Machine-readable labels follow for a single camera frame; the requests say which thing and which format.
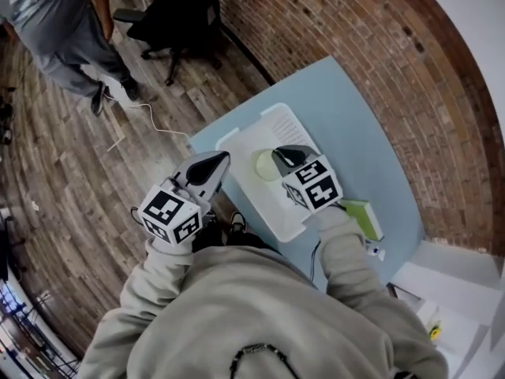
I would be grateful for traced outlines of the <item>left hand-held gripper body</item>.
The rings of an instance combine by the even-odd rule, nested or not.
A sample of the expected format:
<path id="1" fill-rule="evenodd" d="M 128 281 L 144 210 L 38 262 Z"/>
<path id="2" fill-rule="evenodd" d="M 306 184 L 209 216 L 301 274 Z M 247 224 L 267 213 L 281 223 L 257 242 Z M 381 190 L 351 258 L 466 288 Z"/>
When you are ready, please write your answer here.
<path id="1" fill-rule="evenodd" d="M 197 185 L 179 171 L 149 190 L 138 207 L 138 215 L 149 234 L 177 246 L 213 218 L 211 199 L 215 194 L 215 178 Z"/>

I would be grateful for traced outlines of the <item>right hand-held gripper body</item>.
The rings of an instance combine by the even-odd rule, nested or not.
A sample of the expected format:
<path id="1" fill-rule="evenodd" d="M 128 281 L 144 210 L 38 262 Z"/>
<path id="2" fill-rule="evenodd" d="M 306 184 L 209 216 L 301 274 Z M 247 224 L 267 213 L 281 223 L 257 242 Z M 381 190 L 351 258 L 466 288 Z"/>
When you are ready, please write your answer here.
<path id="1" fill-rule="evenodd" d="M 342 197 L 334 169 L 321 155 L 282 179 L 291 200 L 312 214 L 334 204 Z"/>

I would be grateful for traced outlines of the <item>clear glass cup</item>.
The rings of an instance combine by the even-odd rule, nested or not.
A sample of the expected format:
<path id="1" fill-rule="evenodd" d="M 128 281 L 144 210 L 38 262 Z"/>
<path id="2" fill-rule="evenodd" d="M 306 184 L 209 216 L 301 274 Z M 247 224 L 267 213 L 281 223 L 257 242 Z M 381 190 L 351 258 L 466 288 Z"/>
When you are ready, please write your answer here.
<path id="1" fill-rule="evenodd" d="M 273 153 L 273 149 L 263 148 L 251 154 L 253 171 L 265 182 L 274 182 L 282 177 L 273 160 Z"/>

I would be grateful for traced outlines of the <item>white perforated plastic basket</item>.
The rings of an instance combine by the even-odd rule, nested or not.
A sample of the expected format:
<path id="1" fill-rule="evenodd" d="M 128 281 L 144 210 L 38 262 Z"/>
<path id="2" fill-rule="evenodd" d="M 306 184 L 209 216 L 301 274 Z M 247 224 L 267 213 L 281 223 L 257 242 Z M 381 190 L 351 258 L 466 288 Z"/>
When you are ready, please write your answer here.
<path id="1" fill-rule="evenodd" d="M 270 182 L 256 173 L 260 152 L 284 145 L 304 145 L 320 154 L 297 116 L 285 103 L 260 113 L 252 125 L 235 128 L 219 138 L 216 148 L 230 153 L 230 177 L 279 242 L 290 242 L 306 230 L 310 211 L 287 196 L 280 178 Z"/>

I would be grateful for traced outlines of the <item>person's right forearm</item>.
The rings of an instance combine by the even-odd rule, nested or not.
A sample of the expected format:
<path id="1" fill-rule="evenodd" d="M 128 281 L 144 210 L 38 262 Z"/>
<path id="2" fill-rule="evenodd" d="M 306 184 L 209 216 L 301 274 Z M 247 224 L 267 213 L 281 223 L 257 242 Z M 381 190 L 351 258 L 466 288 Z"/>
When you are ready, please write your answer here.
<path id="1" fill-rule="evenodd" d="M 353 309 L 386 298 L 387 289 L 367 262 L 365 236 L 357 221 L 336 207 L 328 207 L 316 217 L 327 293 Z"/>

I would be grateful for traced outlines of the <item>person's left forearm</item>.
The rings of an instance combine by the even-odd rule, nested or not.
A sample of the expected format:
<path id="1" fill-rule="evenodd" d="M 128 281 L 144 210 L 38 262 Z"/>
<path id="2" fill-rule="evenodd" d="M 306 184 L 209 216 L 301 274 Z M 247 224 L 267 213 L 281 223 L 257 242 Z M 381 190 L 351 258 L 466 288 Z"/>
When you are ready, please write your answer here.
<path id="1" fill-rule="evenodd" d="M 171 246 L 160 239 L 145 242 L 147 256 L 130 274 L 121 302 L 131 307 L 165 306 L 181 292 L 182 279 L 193 264 L 193 240 Z"/>

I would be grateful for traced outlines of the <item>green white carton box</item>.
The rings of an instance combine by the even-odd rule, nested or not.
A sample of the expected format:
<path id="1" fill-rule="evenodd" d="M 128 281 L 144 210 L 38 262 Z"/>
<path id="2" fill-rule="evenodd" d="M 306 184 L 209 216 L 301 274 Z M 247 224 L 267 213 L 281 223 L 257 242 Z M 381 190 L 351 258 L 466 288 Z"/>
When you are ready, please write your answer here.
<path id="1" fill-rule="evenodd" d="M 384 234 L 379 220 L 368 201 L 342 199 L 340 204 L 346 209 L 347 214 L 357 221 L 367 239 L 376 242 L 383 239 Z"/>

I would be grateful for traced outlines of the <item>person's right shoe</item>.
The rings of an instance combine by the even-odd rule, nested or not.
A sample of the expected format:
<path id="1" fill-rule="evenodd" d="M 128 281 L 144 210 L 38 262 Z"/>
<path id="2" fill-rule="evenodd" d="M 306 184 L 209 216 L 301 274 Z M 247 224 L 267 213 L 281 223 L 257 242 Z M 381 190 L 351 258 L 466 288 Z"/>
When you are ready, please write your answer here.
<path id="1" fill-rule="evenodd" d="M 230 235 L 233 233 L 245 233 L 247 223 L 245 217 L 240 212 L 234 212 L 230 219 Z"/>

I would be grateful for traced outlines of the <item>person's black trousers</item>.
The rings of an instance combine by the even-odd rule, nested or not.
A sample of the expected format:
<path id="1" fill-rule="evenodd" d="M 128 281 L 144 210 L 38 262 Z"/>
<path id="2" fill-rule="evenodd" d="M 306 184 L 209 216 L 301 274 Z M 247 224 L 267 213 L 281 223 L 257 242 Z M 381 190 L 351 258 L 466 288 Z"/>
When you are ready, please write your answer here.
<path id="1" fill-rule="evenodd" d="M 210 223 L 200 230 L 192 243 L 192 250 L 197 253 L 216 246 L 249 246 L 260 250 L 278 250 L 266 244 L 259 236 L 247 231 L 231 231 L 223 241 L 223 230 L 218 223 Z"/>

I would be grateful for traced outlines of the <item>white plastic bottle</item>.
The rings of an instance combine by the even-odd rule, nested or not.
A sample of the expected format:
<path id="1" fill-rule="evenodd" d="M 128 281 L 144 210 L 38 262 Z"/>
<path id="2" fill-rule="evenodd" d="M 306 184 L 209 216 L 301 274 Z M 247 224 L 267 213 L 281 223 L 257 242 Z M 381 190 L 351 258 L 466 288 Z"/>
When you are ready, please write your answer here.
<path id="1" fill-rule="evenodd" d="M 378 246 L 375 246 L 371 242 L 367 242 L 366 245 L 365 245 L 365 248 L 366 248 L 366 253 L 369 256 L 371 256 L 371 257 L 377 257 L 381 262 L 384 261 L 385 255 L 386 255 L 385 249 L 383 249 L 381 247 L 378 247 Z"/>

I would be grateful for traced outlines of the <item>person's beige hoodie torso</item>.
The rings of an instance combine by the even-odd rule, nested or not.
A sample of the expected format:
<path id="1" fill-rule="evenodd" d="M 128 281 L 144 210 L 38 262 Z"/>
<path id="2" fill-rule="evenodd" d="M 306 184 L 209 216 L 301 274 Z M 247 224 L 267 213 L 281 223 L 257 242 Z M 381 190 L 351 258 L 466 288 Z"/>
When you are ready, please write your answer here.
<path id="1" fill-rule="evenodd" d="M 78 379 L 447 379 L 423 324 L 388 295 L 353 309 L 279 255 L 214 247 L 169 304 L 108 312 Z"/>

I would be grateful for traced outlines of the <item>black office chair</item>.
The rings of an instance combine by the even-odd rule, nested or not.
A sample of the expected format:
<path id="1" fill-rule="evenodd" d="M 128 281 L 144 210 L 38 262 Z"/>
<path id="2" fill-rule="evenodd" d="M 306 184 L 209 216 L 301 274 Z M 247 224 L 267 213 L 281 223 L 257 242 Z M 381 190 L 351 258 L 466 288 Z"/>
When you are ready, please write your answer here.
<path id="1" fill-rule="evenodd" d="M 150 59 L 158 51 L 170 51 L 167 86 L 174 83 L 182 52 L 203 48 L 221 23 L 219 0 L 155 0 L 144 11 L 117 9 L 113 18 L 131 24 L 127 36 L 148 45 L 141 53 L 143 59 Z"/>

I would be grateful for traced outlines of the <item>black metal rack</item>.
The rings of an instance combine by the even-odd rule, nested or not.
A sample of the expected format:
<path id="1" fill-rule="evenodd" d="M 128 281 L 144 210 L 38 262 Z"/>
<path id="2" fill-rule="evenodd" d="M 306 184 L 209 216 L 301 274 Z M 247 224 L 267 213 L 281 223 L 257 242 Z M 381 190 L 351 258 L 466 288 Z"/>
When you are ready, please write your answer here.
<path id="1" fill-rule="evenodd" d="M 18 289 L 0 280 L 0 372 L 9 379 L 77 379 L 80 359 Z"/>

